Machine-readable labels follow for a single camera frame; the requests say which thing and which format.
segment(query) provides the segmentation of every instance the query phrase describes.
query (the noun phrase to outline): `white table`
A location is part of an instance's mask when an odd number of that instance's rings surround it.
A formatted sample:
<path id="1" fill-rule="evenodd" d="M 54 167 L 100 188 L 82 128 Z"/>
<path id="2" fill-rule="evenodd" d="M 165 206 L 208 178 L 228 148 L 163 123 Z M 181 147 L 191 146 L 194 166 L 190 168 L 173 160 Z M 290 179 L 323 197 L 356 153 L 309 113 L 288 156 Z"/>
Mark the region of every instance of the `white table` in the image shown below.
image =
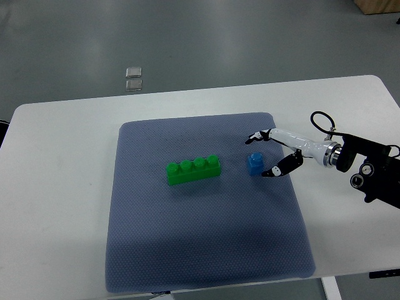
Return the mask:
<path id="1" fill-rule="evenodd" d="M 338 131 L 400 144 L 400 109 L 374 76 L 19 107 L 0 149 L 0 299 L 110 296 L 104 259 L 123 123 L 264 111 L 277 127 L 322 140 L 309 121 L 315 110 L 330 114 Z M 315 278 L 400 267 L 400 210 L 364 203 L 364 194 L 349 184 L 362 161 L 358 156 L 341 173 L 306 159 L 291 174 Z"/>

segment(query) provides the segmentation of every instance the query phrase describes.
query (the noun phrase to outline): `textured mat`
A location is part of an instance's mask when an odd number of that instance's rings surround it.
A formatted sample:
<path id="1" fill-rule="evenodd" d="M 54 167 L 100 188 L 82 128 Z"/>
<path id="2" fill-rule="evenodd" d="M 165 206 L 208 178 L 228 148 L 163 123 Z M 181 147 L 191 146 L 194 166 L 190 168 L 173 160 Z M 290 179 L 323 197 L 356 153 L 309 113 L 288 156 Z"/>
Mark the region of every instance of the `textured mat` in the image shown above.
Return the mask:
<path id="1" fill-rule="evenodd" d="M 249 176 L 283 158 L 276 142 L 245 145 L 274 128 L 266 113 L 123 124 L 106 252 L 109 292 L 156 292 L 306 278 L 315 265 L 289 176 Z M 221 175 L 168 186 L 170 162 L 216 154 Z"/>

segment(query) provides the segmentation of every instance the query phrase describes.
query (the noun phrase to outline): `small metal object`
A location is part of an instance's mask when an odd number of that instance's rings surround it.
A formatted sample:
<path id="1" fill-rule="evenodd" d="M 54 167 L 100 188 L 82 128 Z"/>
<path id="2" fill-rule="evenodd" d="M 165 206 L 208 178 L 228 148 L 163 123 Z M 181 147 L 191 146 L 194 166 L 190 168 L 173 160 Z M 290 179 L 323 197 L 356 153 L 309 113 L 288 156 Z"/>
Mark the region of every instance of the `small metal object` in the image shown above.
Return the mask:
<path id="1" fill-rule="evenodd" d="M 142 79 L 133 79 L 126 81 L 125 91 L 140 91 L 142 89 Z"/>
<path id="2" fill-rule="evenodd" d="M 374 166 L 369 163 L 362 164 L 360 167 L 360 173 L 365 176 L 372 176 L 372 174 L 374 174 Z"/>
<path id="3" fill-rule="evenodd" d="M 335 127 L 331 127 L 331 130 L 329 130 L 330 133 L 333 133 L 336 130 Z M 332 134 L 328 134 L 325 138 L 324 141 L 330 141 L 332 140 Z"/>
<path id="4" fill-rule="evenodd" d="M 354 189 L 358 189 L 364 184 L 364 178 L 360 174 L 351 176 L 350 184 Z"/>
<path id="5" fill-rule="evenodd" d="M 325 151 L 324 155 L 324 166 L 331 168 L 336 165 L 336 161 L 338 160 L 338 156 L 340 154 L 341 145 L 337 142 L 332 142 Z"/>
<path id="6" fill-rule="evenodd" d="M 140 77 L 142 76 L 141 67 L 129 67 L 126 69 L 126 78 Z"/>

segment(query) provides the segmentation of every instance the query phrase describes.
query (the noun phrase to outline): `concrete floor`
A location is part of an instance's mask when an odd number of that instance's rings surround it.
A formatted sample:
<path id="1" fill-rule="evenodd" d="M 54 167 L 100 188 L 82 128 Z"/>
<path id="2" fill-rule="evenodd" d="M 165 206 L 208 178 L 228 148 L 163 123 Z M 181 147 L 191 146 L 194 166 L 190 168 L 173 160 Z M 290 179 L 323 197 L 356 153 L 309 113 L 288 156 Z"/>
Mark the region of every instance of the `concrete floor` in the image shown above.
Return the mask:
<path id="1" fill-rule="evenodd" d="M 399 16 L 364 16 L 352 0 L 0 0 L 0 119 L 25 103 L 125 95 L 129 66 L 142 67 L 135 93 L 373 74 L 400 104 Z M 397 299 L 400 291 L 398 277 L 337 281 L 343 299 Z M 177 299 L 324 293 L 306 280 Z"/>

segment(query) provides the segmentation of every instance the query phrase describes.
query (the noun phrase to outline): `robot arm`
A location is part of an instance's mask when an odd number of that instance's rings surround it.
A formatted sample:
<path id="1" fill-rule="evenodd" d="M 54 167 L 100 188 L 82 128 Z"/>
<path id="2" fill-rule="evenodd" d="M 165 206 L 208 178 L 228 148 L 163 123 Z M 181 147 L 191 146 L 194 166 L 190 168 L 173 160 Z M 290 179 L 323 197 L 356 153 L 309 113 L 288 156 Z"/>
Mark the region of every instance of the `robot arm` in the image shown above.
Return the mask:
<path id="1" fill-rule="evenodd" d="M 316 125 L 313 120 L 315 114 L 323 114 L 331 120 L 331 131 L 325 131 Z M 400 150 L 399 146 L 386 146 L 351 134 L 334 132 L 334 122 L 324 112 L 314 112 L 311 122 L 328 134 L 323 142 L 314 142 L 300 134 L 277 128 L 258 131 L 249 136 L 246 144 L 273 140 L 295 151 L 270 170 L 261 173 L 263 177 L 284 176 L 301 166 L 303 158 L 314 158 L 326 168 L 335 166 L 338 171 L 345 173 L 352 166 L 356 155 L 361 154 L 366 156 L 366 159 L 359 168 L 359 173 L 351 177 L 351 186 L 365 193 L 364 200 L 367 203 L 380 199 L 400 208 L 400 160 L 396 159 L 400 153 L 397 156 L 389 156 L 391 148 L 397 147 Z M 331 140 L 333 135 L 342 137 L 343 146 Z"/>

